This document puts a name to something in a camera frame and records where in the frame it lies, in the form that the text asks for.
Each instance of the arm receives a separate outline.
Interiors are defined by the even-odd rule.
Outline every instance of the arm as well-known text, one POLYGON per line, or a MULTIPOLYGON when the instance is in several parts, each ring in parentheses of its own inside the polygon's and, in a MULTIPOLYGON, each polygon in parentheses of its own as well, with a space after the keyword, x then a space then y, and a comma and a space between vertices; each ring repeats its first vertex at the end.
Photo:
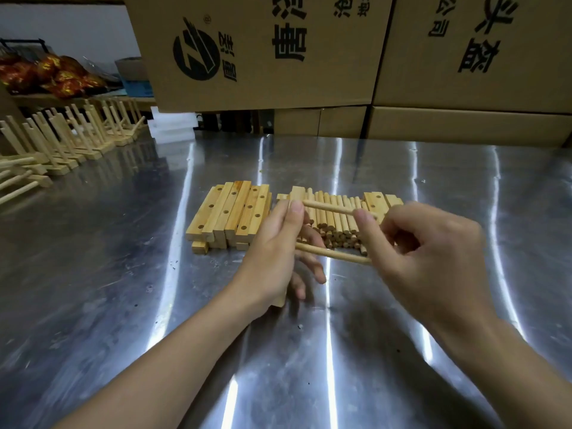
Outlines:
POLYGON ((421 203, 390 209, 381 227, 354 212, 373 265, 511 428, 572 426, 572 384, 499 319, 480 226, 421 203))
MULTIPOLYGON (((321 238, 303 220, 301 202, 290 209, 288 201, 280 202, 226 288, 55 427, 175 429, 218 358, 284 294, 288 282, 305 296, 303 282, 292 273, 296 237, 301 233, 314 243, 321 238)), ((306 253, 300 259, 325 282, 316 259, 306 253)))

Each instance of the hand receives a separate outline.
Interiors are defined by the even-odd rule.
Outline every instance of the hand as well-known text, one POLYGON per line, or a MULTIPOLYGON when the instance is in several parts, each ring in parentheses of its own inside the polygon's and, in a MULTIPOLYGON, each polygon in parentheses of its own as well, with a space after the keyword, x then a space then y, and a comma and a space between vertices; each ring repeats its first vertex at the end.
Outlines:
POLYGON ((381 226, 365 210, 354 217, 377 272, 435 339, 497 318, 478 223, 417 202, 393 206, 381 226))
POLYGON ((293 272, 295 256, 310 268, 319 283, 325 283, 324 269, 318 260, 309 253, 295 250, 298 235, 312 245, 324 247, 324 242, 315 230, 304 225, 308 217, 302 202, 293 201, 290 208, 288 203, 288 200, 279 201, 262 222, 231 282, 232 286, 252 295, 258 316, 284 294, 289 282, 297 297, 305 298, 304 281, 293 272))

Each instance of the stainless steel tabletop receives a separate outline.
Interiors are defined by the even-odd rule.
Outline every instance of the stainless steel tabletop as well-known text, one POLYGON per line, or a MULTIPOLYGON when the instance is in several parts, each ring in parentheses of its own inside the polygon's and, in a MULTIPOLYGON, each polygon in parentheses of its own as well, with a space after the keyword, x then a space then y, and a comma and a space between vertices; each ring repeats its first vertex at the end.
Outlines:
MULTIPOLYGON (((193 255, 184 231, 209 188, 233 180, 274 196, 377 190, 478 221, 499 314, 572 379, 571 157, 223 134, 117 148, 0 208, 0 427, 49 427, 225 286, 244 253, 193 255)), ((373 269, 324 264, 326 285, 232 344, 183 427, 499 425, 373 269)))

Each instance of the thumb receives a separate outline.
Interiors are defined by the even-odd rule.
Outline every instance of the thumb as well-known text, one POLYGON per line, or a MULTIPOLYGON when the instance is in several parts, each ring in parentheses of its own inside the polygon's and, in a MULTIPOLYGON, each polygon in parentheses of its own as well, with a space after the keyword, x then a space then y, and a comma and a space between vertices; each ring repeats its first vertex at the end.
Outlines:
POLYGON ((304 224, 304 204, 299 200, 292 200, 284 222, 282 230, 278 234, 278 238, 286 244, 292 245, 292 249, 296 246, 296 238, 304 224))
POLYGON ((402 256, 395 251, 374 216, 367 210, 355 209, 354 218, 359 228, 359 237, 367 248, 368 257, 371 258, 383 280, 387 282, 387 279, 399 274, 403 264, 402 256))

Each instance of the person's left hand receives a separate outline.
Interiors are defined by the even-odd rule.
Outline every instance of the person's left hand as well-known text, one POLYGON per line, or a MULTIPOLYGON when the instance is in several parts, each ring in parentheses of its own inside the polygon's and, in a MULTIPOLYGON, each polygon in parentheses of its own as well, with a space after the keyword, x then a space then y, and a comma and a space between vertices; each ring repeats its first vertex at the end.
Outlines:
POLYGON ((325 283, 324 269, 318 260, 310 253, 295 249, 298 235, 319 247, 325 248, 324 242, 315 230, 304 225, 309 220, 302 202, 292 201, 290 207, 288 203, 288 200, 279 201, 261 223, 231 282, 254 297, 256 305, 263 310, 261 315, 284 294, 288 283, 298 298, 305 298, 305 283, 293 271, 295 257, 308 266, 319 283, 325 283))

